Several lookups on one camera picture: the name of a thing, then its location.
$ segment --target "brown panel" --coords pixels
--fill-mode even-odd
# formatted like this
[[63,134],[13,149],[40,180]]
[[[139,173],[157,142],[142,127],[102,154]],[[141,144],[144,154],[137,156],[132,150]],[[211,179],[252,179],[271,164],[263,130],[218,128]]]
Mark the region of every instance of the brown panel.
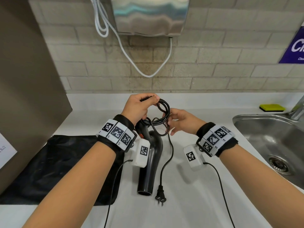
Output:
[[0,193],[72,111],[27,0],[0,0],[0,133],[17,154]]

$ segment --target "white paper sign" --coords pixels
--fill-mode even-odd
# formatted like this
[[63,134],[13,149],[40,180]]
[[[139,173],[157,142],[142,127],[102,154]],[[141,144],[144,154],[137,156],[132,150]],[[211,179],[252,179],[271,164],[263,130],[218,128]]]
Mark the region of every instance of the white paper sign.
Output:
[[0,169],[7,163],[15,154],[17,150],[3,137],[0,133]]

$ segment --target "stainless steel sink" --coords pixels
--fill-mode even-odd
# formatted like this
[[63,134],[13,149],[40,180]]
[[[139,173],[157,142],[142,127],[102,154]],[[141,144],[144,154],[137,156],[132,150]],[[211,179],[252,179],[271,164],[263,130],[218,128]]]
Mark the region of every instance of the stainless steel sink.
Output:
[[280,115],[239,115],[235,127],[281,176],[304,189],[304,123]]

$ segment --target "black bag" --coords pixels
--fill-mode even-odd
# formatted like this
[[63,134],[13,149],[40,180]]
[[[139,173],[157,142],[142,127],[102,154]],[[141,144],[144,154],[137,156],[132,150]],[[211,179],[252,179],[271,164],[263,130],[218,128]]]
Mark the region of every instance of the black bag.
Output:
[[[13,183],[0,195],[0,204],[38,205],[96,141],[97,137],[94,135],[52,136]],[[123,152],[116,155],[114,164],[94,204],[95,206],[109,205],[114,177],[123,163],[124,155]],[[117,198],[121,172],[122,168],[116,177],[111,204]]]

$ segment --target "stainless steel hand dryer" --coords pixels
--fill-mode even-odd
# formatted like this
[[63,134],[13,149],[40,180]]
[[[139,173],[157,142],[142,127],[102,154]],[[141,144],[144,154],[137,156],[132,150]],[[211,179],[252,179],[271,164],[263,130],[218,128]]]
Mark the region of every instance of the stainless steel hand dryer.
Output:
[[119,34],[178,36],[186,21],[189,0],[111,0]]

